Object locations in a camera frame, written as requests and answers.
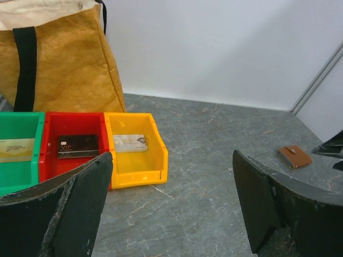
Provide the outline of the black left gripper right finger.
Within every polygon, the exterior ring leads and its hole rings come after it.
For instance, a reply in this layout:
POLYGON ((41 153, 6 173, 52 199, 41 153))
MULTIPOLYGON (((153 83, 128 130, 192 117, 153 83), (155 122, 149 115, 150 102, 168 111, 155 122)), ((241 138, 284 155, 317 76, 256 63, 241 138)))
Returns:
POLYGON ((233 172, 251 251, 287 227, 302 256, 342 256, 342 194, 273 170, 239 150, 233 172))

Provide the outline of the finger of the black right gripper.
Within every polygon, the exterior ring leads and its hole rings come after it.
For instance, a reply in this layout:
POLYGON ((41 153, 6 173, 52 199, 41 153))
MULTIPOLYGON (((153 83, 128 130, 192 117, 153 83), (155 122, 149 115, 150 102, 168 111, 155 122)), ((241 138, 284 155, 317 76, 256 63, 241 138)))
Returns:
POLYGON ((312 153, 341 159, 333 165, 333 169, 342 169, 342 136, 343 132, 339 132, 328 141, 312 149, 312 153))

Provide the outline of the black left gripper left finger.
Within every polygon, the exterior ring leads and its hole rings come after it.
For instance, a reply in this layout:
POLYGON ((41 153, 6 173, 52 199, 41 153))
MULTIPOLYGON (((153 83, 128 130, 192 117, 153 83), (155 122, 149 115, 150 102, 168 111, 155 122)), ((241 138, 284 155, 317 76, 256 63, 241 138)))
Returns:
POLYGON ((112 171, 106 152, 1 197, 1 256, 91 256, 112 171))

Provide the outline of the brown leather card holder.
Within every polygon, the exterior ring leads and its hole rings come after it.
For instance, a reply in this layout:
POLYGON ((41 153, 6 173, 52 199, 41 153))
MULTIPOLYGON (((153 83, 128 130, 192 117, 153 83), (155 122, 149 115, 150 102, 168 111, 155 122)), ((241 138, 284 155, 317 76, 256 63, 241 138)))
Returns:
POLYGON ((311 157, 298 145, 279 148, 277 156, 292 170, 306 167, 312 163, 311 157))

